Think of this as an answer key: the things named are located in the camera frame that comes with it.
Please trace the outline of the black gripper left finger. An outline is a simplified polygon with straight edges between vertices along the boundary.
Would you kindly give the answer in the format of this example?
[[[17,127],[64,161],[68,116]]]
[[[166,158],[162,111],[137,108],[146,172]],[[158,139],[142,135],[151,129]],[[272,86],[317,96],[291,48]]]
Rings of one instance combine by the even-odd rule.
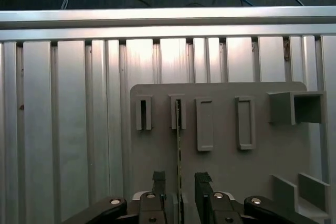
[[[152,190],[134,194],[130,202],[106,197],[63,223],[167,223],[165,172],[154,172],[152,179]]]

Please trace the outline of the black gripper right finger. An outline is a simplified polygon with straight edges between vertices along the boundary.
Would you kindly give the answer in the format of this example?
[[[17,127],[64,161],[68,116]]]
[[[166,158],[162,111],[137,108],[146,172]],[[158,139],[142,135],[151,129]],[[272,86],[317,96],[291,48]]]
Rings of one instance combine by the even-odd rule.
[[[195,203],[201,223],[315,223],[263,196],[249,196],[241,204],[230,194],[213,191],[207,172],[195,173]]]

